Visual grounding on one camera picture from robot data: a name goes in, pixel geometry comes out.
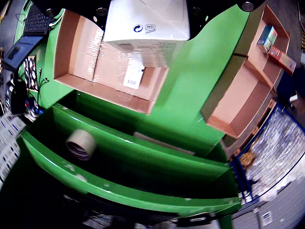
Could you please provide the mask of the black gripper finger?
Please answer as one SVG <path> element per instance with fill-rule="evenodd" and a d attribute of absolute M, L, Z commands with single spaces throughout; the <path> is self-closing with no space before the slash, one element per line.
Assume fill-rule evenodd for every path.
<path fill-rule="evenodd" d="M 189 39 L 195 38 L 211 19 L 234 5 L 244 12 L 252 12 L 263 3 L 264 0 L 189 0 Z"/>
<path fill-rule="evenodd" d="M 54 18 L 62 9 L 77 13 L 105 30 L 109 1 L 108 0 L 43 0 L 42 12 Z"/>

